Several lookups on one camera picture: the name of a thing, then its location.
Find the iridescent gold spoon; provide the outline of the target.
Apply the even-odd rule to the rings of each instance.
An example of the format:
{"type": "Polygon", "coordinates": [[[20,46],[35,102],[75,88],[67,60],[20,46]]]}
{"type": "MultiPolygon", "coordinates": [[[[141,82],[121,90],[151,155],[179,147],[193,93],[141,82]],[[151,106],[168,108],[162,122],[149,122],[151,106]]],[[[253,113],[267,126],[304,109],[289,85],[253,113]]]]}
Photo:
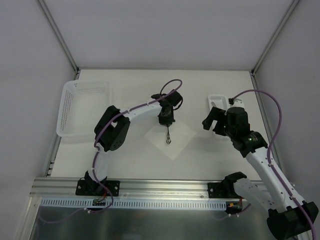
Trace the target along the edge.
{"type": "Polygon", "coordinates": [[[166,142],[167,145],[170,145],[171,142],[172,142],[171,141],[171,136],[170,136],[170,126],[167,125],[166,129],[167,129],[167,132],[166,132],[166,140],[165,140],[165,142],[166,142]]]}

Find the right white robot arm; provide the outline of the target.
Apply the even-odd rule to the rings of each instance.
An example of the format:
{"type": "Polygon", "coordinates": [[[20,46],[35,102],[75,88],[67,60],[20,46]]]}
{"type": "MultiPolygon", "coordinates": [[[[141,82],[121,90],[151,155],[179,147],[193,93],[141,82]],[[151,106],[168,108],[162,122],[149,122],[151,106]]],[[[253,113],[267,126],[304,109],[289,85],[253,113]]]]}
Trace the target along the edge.
{"type": "Polygon", "coordinates": [[[223,110],[212,107],[203,120],[205,130],[215,122],[213,132],[228,137],[259,175],[268,193],[264,193],[242,172],[227,175],[214,187],[208,187],[210,197],[243,198],[266,216],[271,234],[277,240],[287,240],[311,231],[316,239],[314,222],[317,205],[307,202],[295,190],[271,156],[270,144],[262,135],[250,129],[248,114],[242,107],[223,110]]]}

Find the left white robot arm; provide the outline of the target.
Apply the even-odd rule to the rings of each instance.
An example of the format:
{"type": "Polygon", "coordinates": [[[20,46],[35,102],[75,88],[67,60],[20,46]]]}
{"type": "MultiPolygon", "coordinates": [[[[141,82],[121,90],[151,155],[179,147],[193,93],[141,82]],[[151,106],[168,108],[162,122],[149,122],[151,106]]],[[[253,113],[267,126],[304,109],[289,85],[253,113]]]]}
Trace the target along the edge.
{"type": "Polygon", "coordinates": [[[104,191],[107,185],[107,161],[103,156],[123,145],[131,125],[158,117],[159,124],[169,128],[175,122],[174,111],[179,109],[182,103],[181,94],[173,90],[168,94],[154,94],[146,103],[127,109],[109,106],[94,128],[96,153],[91,169],[84,175],[87,189],[93,195],[104,191]]]}

